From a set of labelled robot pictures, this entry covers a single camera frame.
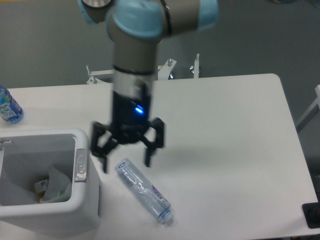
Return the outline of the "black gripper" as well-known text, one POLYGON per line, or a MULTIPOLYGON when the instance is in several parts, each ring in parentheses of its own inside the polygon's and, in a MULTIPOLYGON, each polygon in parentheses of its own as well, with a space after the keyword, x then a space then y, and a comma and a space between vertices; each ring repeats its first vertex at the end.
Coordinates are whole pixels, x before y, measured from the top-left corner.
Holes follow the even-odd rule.
POLYGON ((152 156, 157 149, 165 146, 165 123, 160 118, 149 122, 151 96, 145 95, 142 100, 123 96, 116 91, 112 92, 112 120, 111 125, 94 121, 90 138, 90 151, 102 163, 104 173, 108 172, 108 155, 118 143, 121 145, 134 144, 140 141, 148 128, 155 131, 153 141, 145 136, 144 164, 151 166, 152 156))

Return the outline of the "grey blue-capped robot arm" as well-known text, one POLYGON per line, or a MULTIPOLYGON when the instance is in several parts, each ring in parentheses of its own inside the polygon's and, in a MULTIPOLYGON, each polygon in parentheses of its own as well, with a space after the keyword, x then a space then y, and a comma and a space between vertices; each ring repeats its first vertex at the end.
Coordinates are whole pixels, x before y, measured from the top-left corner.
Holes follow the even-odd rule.
POLYGON ((145 144, 150 166, 165 145, 165 123, 150 119, 153 84, 158 78, 157 48, 164 38, 215 25, 216 0, 80 0, 88 24, 105 23, 114 43, 112 107, 109 124, 94 122, 91 153, 108 168, 108 155, 118 145, 145 144))

